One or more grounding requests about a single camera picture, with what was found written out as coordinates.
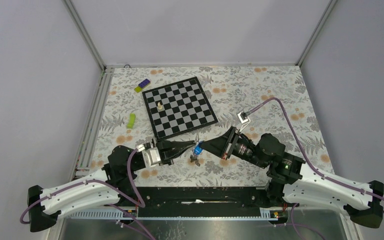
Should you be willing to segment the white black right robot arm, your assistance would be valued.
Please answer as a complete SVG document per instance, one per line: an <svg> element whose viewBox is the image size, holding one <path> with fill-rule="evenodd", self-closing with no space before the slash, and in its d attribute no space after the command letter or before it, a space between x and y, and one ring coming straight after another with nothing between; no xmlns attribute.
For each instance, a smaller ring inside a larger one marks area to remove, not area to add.
<svg viewBox="0 0 384 240"><path fill-rule="evenodd" d="M270 133L264 133L254 144L231 127L219 137L200 142L199 147L223 160L234 156L267 170L266 186L249 195L252 205L306 205L344 214L367 228L378 229L382 223L382 182L361 183L312 169L308 161L286 152L286 146Z"/></svg>

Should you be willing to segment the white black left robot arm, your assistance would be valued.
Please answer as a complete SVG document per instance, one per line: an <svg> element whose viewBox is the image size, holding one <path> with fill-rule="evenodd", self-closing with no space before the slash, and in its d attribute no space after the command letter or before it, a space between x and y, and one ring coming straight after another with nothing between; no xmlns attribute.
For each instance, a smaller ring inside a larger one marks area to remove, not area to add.
<svg viewBox="0 0 384 240"><path fill-rule="evenodd" d="M195 146L195 141L146 142L135 149L116 146L103 167L66 184L28 189L27 209L20 223L29 225L32 233L53 227L58 219L92 207L133 204L144 208L144 198L134 183L135 171L161 165L172 165L173 160Z"/></svg>

